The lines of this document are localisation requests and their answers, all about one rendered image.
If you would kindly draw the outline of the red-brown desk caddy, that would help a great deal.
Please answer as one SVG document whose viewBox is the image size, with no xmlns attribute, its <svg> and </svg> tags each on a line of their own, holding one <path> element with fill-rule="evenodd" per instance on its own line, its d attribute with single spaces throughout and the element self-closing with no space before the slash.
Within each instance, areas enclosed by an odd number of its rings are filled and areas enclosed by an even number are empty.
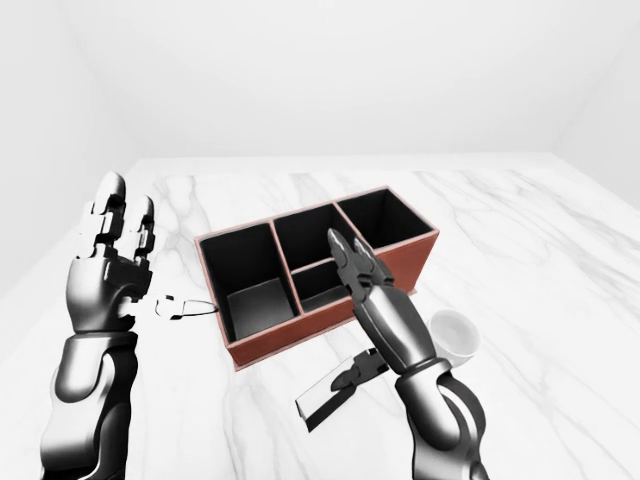
<svg viewBox="0 0 640 480">
<path fill-rule="evenodd" d="M 413 293 L 438 228 L 388 186 L 195 240 L 224 345 L 241 370 L 352 317 L 330 253 L 329 229 L 361 240 Z"/>
</svg>

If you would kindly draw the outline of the white mug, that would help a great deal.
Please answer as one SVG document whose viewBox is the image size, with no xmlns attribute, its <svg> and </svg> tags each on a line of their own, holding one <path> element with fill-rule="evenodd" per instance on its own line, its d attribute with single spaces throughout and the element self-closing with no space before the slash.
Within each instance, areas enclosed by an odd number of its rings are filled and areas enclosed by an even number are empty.
<svg viewBox="0 0 640 480">
<path fill-rule="evenodd" d="M 451 309 L 437 311 L 427 322 L 436 353 L 453 368 L 471 360 L 480 350 L 478 327 L 465 315 Z"/>
</svg>

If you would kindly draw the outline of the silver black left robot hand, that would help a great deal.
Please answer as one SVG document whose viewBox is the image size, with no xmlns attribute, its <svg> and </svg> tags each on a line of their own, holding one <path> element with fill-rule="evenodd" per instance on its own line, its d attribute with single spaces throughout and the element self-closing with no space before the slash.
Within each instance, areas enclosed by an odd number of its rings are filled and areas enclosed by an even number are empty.
<svg viewBox="0 0 640 480">
<path fill-rule="evenodd" d="M 152 271 L 154 203 L 143 196 L 126 209 L 126 183 L 111 171 L 85 208 L 66 284 L 66 304 L 77 333 L 127 331 L 152 311 L 179 320 L 212 314 L 216 305 L 148 292 Z"/>
</svg>

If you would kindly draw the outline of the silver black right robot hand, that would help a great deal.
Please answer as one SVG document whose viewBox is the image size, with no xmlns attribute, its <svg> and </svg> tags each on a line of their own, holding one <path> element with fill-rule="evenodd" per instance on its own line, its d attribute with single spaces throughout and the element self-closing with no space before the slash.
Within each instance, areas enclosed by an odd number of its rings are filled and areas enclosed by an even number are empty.
<svg viewBox="0 0 640 480">
<path fill-rule="evenodd" d="M 359 239 L 348 242 L 333 228 L 327 239 L 355 317 L 389 367 L 407 375 L 434 359 L 425 322 L 384 261 Z"/>
</svg>

